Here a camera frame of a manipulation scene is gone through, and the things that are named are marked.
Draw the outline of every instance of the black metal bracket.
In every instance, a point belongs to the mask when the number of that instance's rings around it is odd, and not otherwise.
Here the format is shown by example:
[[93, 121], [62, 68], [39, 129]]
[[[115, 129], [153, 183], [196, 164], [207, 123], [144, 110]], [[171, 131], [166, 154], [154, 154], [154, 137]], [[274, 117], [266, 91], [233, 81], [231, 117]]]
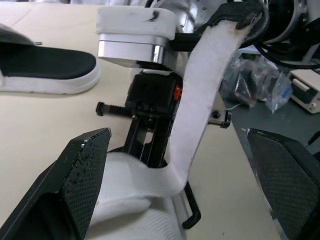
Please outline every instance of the black metal bracket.
[[[164, 154], [173, 123], [177, 75], [138, 74], [131, 84], [126, 107], [107, 105], [99, 102], [96, 113], [99, 116], [114, 115], [131, 118], [131, 126], [122, 147], [110, 152], [130, 154], [149, 168], [163, 168], [167, 165]], [[152, 140], [145, 143], [147, 132], [153, 133]], [[184, 188], [192, 216], [182, 225], [190, 229], [196, 225], [201, 213], [189, 183]]]
[[237, 22], [236, 29], [247, 27], [251, 22], [257, 21], [240, 48], [248, 47], [267, 31], [269, 26], [268, 9], [259, 2], [227, 2], [219, 6], [207, 23], [199, 27], [194, 33], [176, 33], [170, 46], [174, 51], [191, 52], [208, 26], [213, 27], [222, 20]]
[[195, 196], [192, 192], [189, 182], [186, 183], [184, 192], [186, 198], [189, 202], [189, 206], [192, 211], [192, 215], [182, 224], [183, 229], [191, 229], [194, 225], [196, 225], [201, 219], [201, 212], [198, 207]]

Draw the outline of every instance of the white slipper sole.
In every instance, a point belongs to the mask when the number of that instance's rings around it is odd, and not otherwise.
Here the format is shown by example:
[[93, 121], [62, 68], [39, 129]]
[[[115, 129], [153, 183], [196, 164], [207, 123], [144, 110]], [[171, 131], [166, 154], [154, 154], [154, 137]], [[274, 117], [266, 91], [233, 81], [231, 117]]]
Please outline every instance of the white slipper sole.
[[92, 88], [100, 79], [98, 63], [88, 74], [73, 79], [3, 76], [0, 92], [27, 92], [45, 94], [78, 94]]

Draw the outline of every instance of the black carbon fiber panel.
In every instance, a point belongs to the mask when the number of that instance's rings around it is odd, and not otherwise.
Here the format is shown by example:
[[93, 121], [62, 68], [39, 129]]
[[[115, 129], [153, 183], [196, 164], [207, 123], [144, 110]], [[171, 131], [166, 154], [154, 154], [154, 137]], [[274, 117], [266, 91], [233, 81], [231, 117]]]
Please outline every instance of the black carbon fiber panel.
[[319, 188], [281, 143], [250, 133], [248, 140], [263, 192], [287, 237], [296, 240], [318, 207]]

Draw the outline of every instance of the silver metal block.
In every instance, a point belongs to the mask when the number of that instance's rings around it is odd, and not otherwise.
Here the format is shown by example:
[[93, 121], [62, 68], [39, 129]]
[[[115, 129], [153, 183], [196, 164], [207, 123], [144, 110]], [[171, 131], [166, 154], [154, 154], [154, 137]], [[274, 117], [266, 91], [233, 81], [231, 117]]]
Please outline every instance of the silver metal block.
[[98, 57], [128, 68], [174, 71], [177, 53], [153, 35], [100, 34]]

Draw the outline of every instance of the white fabric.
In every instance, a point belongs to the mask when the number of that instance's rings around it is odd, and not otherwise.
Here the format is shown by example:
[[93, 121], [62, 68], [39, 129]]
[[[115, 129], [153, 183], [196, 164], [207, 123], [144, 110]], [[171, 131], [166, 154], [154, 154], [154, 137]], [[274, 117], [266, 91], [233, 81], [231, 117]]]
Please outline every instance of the white fabric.
[[[151, 20], [155, 11], [158, 16]], [[96, 33], [154, 35], [172, 40], [175, 38], [177, 22], [176, 15], [163, 8], [104, 6], [98, 10]]]
[[86, 240], [185, 240], [172, 198], [155, 198], [148, 210], [91, 226]]
[[107, 155], [92, 224], [132, 213], [134, 206], [142, 211], [148, 208], [146, 199], [173, 197], [184, 189], [225, 68], [250, 30], [235, 26], [235, 22], [222, 21], [208, 27], [190, 55], [167, 148], [168, 166], [147, 168], [125, 153]]

